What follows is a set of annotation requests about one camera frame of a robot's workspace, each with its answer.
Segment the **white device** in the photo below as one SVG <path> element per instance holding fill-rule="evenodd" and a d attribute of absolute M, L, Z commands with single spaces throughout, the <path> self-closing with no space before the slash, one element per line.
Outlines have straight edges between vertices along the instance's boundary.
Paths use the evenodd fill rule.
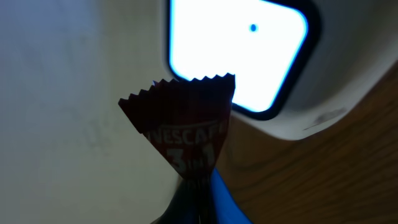
<path fill-rule="evenodd" d="M 398 3 L 314 3 L 170 0 L 171 71 L 188 80 L 235 74 L 234 114 L 277 138 L 321 131 L 397 60 Z"/>

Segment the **wooden table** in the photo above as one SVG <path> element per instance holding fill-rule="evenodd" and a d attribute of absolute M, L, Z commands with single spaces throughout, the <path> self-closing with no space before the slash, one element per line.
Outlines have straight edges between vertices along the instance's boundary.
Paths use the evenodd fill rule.
<path fill-rule="evenodd" d="M 218 170 L 254 223 L 398 223 L 398 64 L 334 126 L 282 141 L 232 119 Z"/>

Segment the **bright screen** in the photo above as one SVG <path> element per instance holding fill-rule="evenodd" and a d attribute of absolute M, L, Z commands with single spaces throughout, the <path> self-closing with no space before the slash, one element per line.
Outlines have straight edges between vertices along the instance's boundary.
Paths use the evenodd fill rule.
<path fill-rule="evenodd" d="M 268 110 L 307 35 L 292 8 L 260 0 L 171 0 L 170 67 L 192 80 L 235 74 L 233 103 Z"/>

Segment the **red wrapper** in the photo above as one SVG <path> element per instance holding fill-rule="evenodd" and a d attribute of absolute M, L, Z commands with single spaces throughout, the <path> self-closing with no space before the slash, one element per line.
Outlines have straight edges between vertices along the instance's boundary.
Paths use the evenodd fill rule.
<path fill-rule="evenodd" d="M 208 178 L 228 131 L 234 89 L 235 78 L 230 74 L 162 80 L 128 100 L 120 99 L 119 106 L 137 131 L 207 198 Z M 198 203 L 209 206 L 203 199 Z"/>

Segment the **screen bezel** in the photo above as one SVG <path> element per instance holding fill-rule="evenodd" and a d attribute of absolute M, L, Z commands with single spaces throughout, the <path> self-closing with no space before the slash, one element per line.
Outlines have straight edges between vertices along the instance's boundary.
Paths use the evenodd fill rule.
<path fill-rule="evenodd" d="M 279 91 L 272 102 L 272 105 L 265 111 L 253 112 L 242 106 L 233 103 L 232 109 L 244 114 L 250 118 L 266 121 L 275 118 L 280 110 L 282 109 L 284 103 L 286 102 L 294 84 L 296 83 L 298 77 L 303 71 L 305 65 L 307 64 L 315 46 L 317 45 L 320 34 L 321 34 L 321 17 L 317 7 L 311 1 L 295 1 L 295 0 L 267 0 L 274 4 L 279 4 L 281 6 L 290 7 L 292 9 L 300 11 L 306 18 L 308 24 L 308 32 L 306 38 L 304 38 L 301 48 L 298 50 L 297 55 L 292 62 L 289 71 L 287 72 L 283 83 L 281 84 Z M 166 61 L 167 67 L 173 76 L 181 80 L 182 77 L 178 76 L 170 66 L 170 7 L 171 0 L 167 0 L 167 19 L 166 19 Z"/>

